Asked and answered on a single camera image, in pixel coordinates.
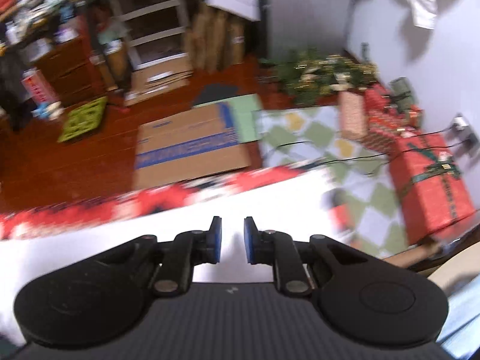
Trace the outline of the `silver refrigerator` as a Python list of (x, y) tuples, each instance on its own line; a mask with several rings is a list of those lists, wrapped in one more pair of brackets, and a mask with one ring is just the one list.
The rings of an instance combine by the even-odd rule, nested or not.
[(268, 57), (286, 58), (293, 50), (322, 55), (343, 51), (353, 0), (266, 0)]

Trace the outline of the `red Christmas pattern tablecloth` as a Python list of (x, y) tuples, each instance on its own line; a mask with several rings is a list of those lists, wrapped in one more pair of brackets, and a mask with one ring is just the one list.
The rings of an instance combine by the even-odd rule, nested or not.
[(275, 166), (141, 189), (111, 197), (1, 214), (1, 239), (32, 239), (170, 211), (249, 192), (312, 172), (310, 164)]

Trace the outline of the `Mianshu flattened cardboard box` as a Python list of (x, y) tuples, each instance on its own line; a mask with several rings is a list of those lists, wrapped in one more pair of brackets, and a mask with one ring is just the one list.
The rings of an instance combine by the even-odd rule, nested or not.
[(195, 180), (250, 165), (230, 105), (217, 102), (138, 128), (133, 188)]

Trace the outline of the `light blue fleece garment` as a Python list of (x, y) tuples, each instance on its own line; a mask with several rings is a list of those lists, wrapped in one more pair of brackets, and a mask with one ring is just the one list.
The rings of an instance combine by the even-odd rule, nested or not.
[(479, 275), (454, 289), (437, 342), (454, 359), (471, 359), (479, 349)]

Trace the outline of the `large red gift box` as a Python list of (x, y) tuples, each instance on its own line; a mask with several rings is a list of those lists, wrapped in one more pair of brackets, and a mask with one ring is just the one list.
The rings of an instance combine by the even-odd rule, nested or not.
[(461, 170), (439, 133), (395, 139), (389, 171), (411, 245), (475, 213)]

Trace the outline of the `white sweatshirt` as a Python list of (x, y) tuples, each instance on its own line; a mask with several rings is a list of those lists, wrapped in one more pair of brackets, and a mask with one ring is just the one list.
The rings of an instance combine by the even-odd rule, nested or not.
[(136, 219), (55, 236), (2, 241), (1, 335), (16, 345), (24, 344), (13, 306), (16, 294), (29, 281), (142, 235), (168, 242), (179, 233), (206, 230), (215, 216), (222, 219), (220, 262), (196, 267), (194, 281), (269, 282), (270, 267), (247, 263), (244, 219), (250, 216), (259, 230), (287, 233), (295, 241), (306, 242), (314, 234), (337, 240), (340, 230), (331, 208), (333, 187), (325, 170), (314, 170), (259, 189)]

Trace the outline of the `kraft patterned gift box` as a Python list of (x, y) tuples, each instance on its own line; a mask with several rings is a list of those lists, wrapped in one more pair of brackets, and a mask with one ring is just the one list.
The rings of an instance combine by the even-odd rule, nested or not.
[(364, 98), (359, 94), (343, 91), (337, 100), (341, 136), (352, 141), (361, 141), (368, 132)]

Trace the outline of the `dark green gift box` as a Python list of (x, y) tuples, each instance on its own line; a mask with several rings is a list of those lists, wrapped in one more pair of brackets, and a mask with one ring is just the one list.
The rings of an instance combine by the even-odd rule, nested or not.
[(396, 102), (406, 101), (408, 104), (416, 104), (416, 95), (407, 77), (399, 77), (390, 82), (391, 98)]

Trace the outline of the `Christmas garland with ornaments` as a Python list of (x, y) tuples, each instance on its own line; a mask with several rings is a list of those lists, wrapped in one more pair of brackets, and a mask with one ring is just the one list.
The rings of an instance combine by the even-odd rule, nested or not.
[(321, 55), (316, 49), (292, 51), (282, 61), (262, 58), (263, 80), (277, 85), (296, 105), (312, 106), (317, 100), (341, 92), (363, 93), (377, 83), (377, 65), (367, 54), (360, 61), (342, 55)]

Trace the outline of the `stack of flattened cardboard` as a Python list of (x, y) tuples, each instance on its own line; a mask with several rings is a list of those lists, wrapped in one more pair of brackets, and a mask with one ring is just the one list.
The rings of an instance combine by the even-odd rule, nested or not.
[(193, 72), (215, 72), (243, 61), (245, 24), (260, 21), (260, 0), (202, 0), (186, 28), (130, 44), (137, 55), (132, 87), (124, 96), (131, 107), (188, 84)]

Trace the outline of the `wall power outlet with plugs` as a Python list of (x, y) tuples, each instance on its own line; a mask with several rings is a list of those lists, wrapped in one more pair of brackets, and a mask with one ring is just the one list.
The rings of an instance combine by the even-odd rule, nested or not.
[(462, 113), (455, 115), (451, 128), (455, 136), (465, 145), (468, 152), (475, 153), (479, 149), (479, 135)]

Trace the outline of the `small red dotted gift box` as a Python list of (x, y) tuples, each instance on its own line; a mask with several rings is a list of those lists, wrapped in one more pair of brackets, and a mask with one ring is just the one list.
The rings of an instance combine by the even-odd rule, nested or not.
[(391, 102), (390, 93), (380, 84), (374, 84), (364, 92), (364, 110), (367, 133), (361, 139), (362, 145), (369, 150), (388, 154), (399, 129), (406, 125), (403, 116)]

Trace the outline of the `green checkered floor mat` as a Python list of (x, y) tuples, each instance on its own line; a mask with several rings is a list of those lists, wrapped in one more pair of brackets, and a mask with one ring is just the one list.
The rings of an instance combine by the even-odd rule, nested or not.
[(341, 138), (336, 106), (254, 113), (263, 165), (324, 164), (343, 193), (354, 240), (366, 253), (389, 257), (408, 248), (404, 218), (387, 157)]

